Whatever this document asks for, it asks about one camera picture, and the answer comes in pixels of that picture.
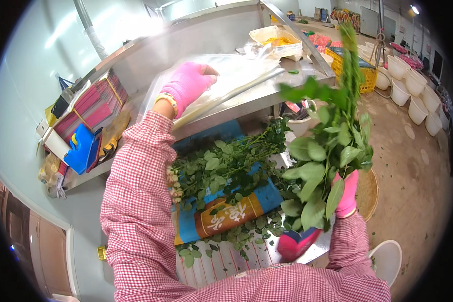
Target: red gingham shirt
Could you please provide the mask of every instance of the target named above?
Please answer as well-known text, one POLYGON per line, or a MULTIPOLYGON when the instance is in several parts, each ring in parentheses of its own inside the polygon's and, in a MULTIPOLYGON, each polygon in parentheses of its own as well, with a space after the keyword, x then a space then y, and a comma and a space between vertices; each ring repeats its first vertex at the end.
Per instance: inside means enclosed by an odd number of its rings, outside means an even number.
POLYGON ((278 264, 249 270, 194 289, 175 274, 175 230, 166 167, 173 123, 149 111, 123 133, 107 180, 100 221, 109 237, 116 301, 390 301, 386 281, 375 277, 366 223, 355 213, 337 219, 326 269, 278 264))

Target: worker's arm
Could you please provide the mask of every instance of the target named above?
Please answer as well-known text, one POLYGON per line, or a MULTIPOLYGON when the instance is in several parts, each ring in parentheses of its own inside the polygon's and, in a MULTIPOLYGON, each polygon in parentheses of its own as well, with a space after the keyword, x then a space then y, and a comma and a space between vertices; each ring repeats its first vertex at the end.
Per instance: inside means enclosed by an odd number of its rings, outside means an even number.
POLYGON ((344 194, 336 209, 336 223, 330 239, 329 264, 327 269, 344 274, 374 276, 369 251, 366 222, 357 212, 356 189, 358 172, 352 172, 345 179, 344 194))
POLYGON ((175 230, 165 176, 176 156, 170 146, 171 119, 216 79, 203 75, 204 69, 199 64, 182 65, 163 88, 168 94, 161 94, 164 98, 143 120, 123 132, 125 145, 112 164, 100 214, 109 237, 107 260, 114 269, 116 301, 171 299, 193 291, 175 273, 175 230))

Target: clear plastic bag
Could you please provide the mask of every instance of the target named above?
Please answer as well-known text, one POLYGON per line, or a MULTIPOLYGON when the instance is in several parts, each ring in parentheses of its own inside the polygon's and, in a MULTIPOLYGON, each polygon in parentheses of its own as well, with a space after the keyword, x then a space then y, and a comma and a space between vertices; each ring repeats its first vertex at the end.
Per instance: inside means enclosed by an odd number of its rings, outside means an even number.
POLYGON ((190 112, 203 106, 206 103, 223 96, 235 88, 253 81, 263 73, 274 69, 278 64, 278 59, 268 59, 272 52, 270 45, 259 45, 256 43, 248 43, 244 47, 246 55, 232 54, 210 54, 186 57, 172 68, 160 73, 151 83, 143 104, 139 109, 138 122, 143 118, 144 114, 150 110, 154 101, 163 88, 170 80, 175 70, 183 63, 195 62, 199 64, 208 64, 218 73, 218 80, 211 86, 209 90, 203 93, 196 101, 194 101, 183 113, 183 117, 190 112))

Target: yellow plastic crate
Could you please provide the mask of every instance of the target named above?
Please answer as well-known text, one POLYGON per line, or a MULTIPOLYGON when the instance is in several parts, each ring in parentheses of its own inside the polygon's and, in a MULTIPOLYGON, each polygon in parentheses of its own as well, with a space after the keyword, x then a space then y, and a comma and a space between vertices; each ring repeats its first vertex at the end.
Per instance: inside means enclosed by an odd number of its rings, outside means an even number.
MULTIPOLYGON (((340 81, 341 74, 343 72, 343 58, 328 48, 326 48, 326 55, 329 55, 334 59, 331 68, 336 74, 337 81, 340 81)), ((360 85, 360 92, 364 93, 374 91, 378 70, 374 68, 361 67, 361 72, 364 75, 366 82, 360 85)))

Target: pink glove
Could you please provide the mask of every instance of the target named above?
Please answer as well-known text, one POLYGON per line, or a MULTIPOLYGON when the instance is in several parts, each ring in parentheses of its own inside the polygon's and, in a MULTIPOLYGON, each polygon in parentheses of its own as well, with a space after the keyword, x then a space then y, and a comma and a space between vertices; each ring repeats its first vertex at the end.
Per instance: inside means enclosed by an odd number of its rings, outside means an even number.
MULTIPOLYGON (((339 179, 341 179, 341 176, 339 175, 339 173, 337 173, 336 177, 332 181, 332 184, 334 184, 339 179)), ((347 217, 356 209, 356 190, 358 179, 359 173, 357 172, 357 170, 354 170, 354 172, 349 174, 349 176, 344 179, 344 194, 341 197, 341 201, 336 208, 336 216, 338 218, 347 217)))
POLYGON ((211 66, 193 62, 186 62, 174 72, 161 92, 171 94, 176 101, 178 114, 175 118, 181 117, 188 105, 216 83, 217 75, 211 66))

